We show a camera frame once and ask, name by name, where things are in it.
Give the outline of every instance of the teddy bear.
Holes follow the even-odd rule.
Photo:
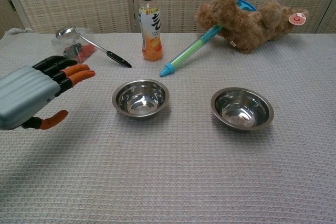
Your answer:
[[[216,24],[223,25],[218,35],[244,54],[249,54],[268,40],[290,33],[296,23],[302,25],[308,17],[306,9],[282,6],[276,0],[269,0],[256,12],[241,10],[236,2],[212,0],[210,4],[199,7],[195,18],[206,30]]]

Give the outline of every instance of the black handle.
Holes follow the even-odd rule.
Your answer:
[[[123,66],[131,68],[131,64],[129,64],[127,61],[125,61],[123,58],[120,56],[116,55],[114,52],[107,51],[106,55],[110,57],[112,60],[115,60],[117,63],[122,64]]]

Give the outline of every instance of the metal spoon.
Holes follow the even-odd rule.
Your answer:
[[[127,61],[125,61],[124,59],[122,59],[120,56],[116,55],[114,52],[108,51],[104,48],[102,48],[101,46],[97,45],[96,43],[93,43],[91,40],[87,39],[86,37],[84,37],[78,30],[76,27],[70,27],[70,28],[63,28],[60,29],[56,32],[56,38],[57,37],[61,37],[65,34],[68,33],[73,33],[76,32],[83,40],[87,41],[88,43],[94,45],[96,48],[98,48],[99,50],[103,51],[108,57],[110,57],[112,60],[115,60],[117,63],[131,68],[131,64],[129,64]]]

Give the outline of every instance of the red tag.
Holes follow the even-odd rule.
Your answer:
[[[294,13],[289,16],[288,21],[296,26],[302,26],[306,22],[306,16],[303,13]]]

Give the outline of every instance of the bowl rim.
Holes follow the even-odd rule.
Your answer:
[[[257,96],[258,98],[260,98],[266,104],[266,106],[268,108],[268,111],[269,111],[269,116],[268,116],[268,119],[266,120],[266,122],[263,123],[263,124],[261,124],[261,125],[258,125],[256,127],[244,127],[244,126],[237,126],[237,125],[232,124],[232,123],[226,121],[225,119],[223,119],[220,116],[220,114],[217,112],[217,110],[216,110],[215,101],[216,101],[217,97],[220,94],[222,94],[223,92],[225,92],[225,91],[232,91],[232,90],[245,91],[245,92],[248,92],[248,93],[253,94],[253,95]],[[249,89],[245,89],[245,88],[239,88],[239,87],[229,87],[229,88],[224,88],[224,89],[218,90],[216,93],[214,93],[214,95],[211,98],[211,108],[212,108],[212,111],[214,112],[214,114],[216,115],[216,117],[219,120],[221,120],[227,126],[233,128],[235,130],[240,130],[240,131],[256,131],[256,130],[263,129],[266,126],[268,126],[272,122],[272,120],[274,118],[273,107],[272,107],[272,105],[269,103],[269,101],[265,97],[263,97],[261,94],[255,92],[253,90],[249,90]]]
[[[119,106],[118,106],[118,103],[117,103],[117,95],[118,93],[126,86],[126,85],[129,85],[129,84],[132,84],[132,83],[136,83],[136,82],[153,82],[157,85],[159,85],[165,92],[165,98],[164,98],[164,102],[162,103],[162,105],[160,107],[158,107],[156,110],[148,113],[148,114],[143,114],[143,115],[136,115],[136,114],[131,114],[129,112],[126,112],[124,110],[122,110]],[[168,91],[168,88],[161,82],[159,81],[156,81],[156,80],[153,80],[153,79],[140,79],[140,80],[134,80],[134,81],[128,81],[128,82],[125,82],[123,83],[122,85],[120,85],[116,90],[115,92],[113,93],[113,96],[112,96],[112,104],[114,106],[114,108],[119,111],[120,113],[124,114],[124,115],[127,115],[127,116],[130,116],[132,118],[145,118],[147,116],[150,116],[150,115],[154,115],[156,113],[158,113],[160,110],[162,110],[169,102],[169,98],[170,98],[170,95],[169,95],[169,91]]]

